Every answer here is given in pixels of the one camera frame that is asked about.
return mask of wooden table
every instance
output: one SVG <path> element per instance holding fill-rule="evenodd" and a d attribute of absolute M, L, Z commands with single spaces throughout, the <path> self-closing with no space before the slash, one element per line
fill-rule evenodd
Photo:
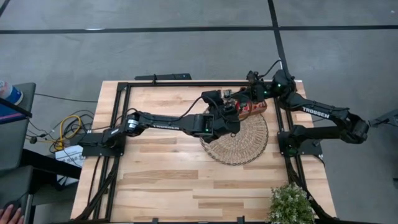
<path fill-rule="evenodd" d="M 109 125 L 117 84 L 103 82 L 94 128 Z M 297 82 L 297 88 L 305 97 L 301 81 Z M 129 107 L 179 116 L 201 92 L 217 89 L 239 88 L 133 87 Z M 151 221 L 153 217 L 164 222 L 235 221 L 242 215 L 247 221 L 268 220 L 271 188 L 286 184 L 287 173 L 284 158 L 279 154 L 273 99 L 267 100 L 267 104 L 263 116 L 269 128 L 268 145 L 259 158 L 243 166 L 231 167 L 214 161 L 203 150 L 199 139 L 180 131 L 147 129 L 139 137 L 128 138 L 119 166 L 111 221 Z M 206 106 L 200 100 L 191 113 L 202 113 Z M 292 116 L 295 124 L 313 126 L 309 114 L 295 112 Z M 89 157 L 84 163 L 71 218 L 86 207 L 96 160 Z M 313 156 L 302 156 L 302 160 L 309 191 L 327 213 L 335 215 L 323 164 Z M 93 194 L 100 179 L 101 163 L 102 159 Z M 99 217 L 104 217 L 106 199 L 103 198 Z"/>

